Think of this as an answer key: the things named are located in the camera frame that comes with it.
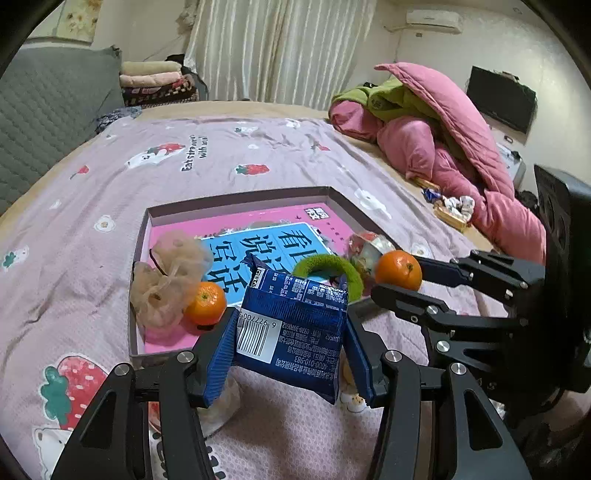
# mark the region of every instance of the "gray quilted mattress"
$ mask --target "gray quilted mattress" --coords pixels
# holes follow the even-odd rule
[[[0,78],[0,215],[123,107],[113,48],[22,48]]]

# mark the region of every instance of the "television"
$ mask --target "television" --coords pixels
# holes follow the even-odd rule
[[[537,104],[532,89],[500,73],[472,67],[466,94],[481,113],[528,132]]]

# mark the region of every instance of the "barcode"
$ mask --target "barcode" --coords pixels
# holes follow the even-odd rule
[[[271,363],[283,322],[241,309],[236,327],[236,353]]]
[[[238,323],[238,328],[240,329],[240,337],[238,337],[237,349],[254,356],[260,356],[267,339],[269,325],[242,320],[242,325]]]

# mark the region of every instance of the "white curtain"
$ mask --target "white curtain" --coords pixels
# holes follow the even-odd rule
[[[185,65],[211,100],[326,109],[353,69],[376,0],[200,0]]]

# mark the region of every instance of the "pink blanket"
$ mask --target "pink blanket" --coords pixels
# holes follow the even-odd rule
[[[421,65],[382,64],[375,69],[391,72],[437,112],[468,163],[434,140],[422,119],[405,116],[383,125],[362,105],[345,100],[330,108],[335,128],[351,137],[376,139],[388,161],[408,179],[432,181],[446,196],[473,197],[472,222],[480,231],[507,254],[544,264],[544,227],[515,199],[490,130],[464,92],[444,74]]]

